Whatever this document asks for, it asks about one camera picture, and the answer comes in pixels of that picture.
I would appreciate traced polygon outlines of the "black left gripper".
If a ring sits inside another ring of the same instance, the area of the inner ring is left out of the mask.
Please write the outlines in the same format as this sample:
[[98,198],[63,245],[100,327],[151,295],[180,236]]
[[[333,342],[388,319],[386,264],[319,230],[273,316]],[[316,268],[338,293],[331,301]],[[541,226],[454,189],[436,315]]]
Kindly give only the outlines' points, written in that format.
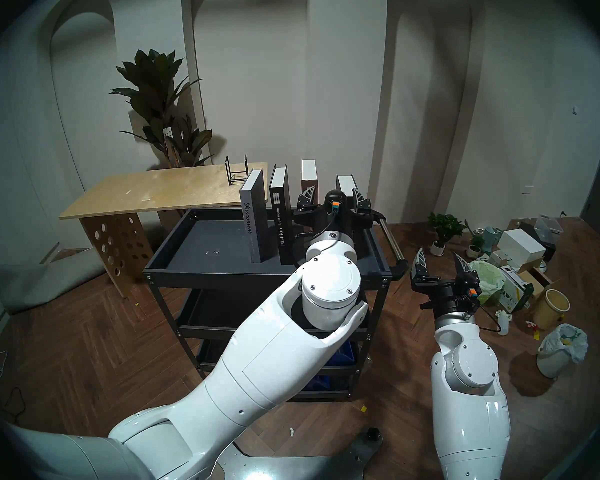
[[326,205],[318,205],[315,201],[316,185],[304,189],[299,195],[299,208],[293,211],[293,221],[299,225],[310,227],[313,237],[324,232],[339,232],[350,238],[357,233],[372,227],[376,221],[376,210],[367,209],[365,198],[357,187],[352,188],[356,204],[354,210],[338,207],[336,212]]

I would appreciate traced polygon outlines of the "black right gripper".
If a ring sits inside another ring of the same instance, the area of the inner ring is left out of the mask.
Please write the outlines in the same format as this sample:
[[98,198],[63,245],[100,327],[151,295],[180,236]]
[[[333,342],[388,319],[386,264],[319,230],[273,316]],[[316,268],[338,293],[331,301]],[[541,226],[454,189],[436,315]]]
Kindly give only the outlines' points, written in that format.
[[453,258],[456,271],[453,280],[428,276],[423,248],[417,251],[413,260],[412,290],[428,296],[429,300],[421,303],[420,309],[431,309],[435,319],[451,313],[460,313],[468,318],[480,306],[479,295],[482,291],[478,274],[457,253],[453,253]]

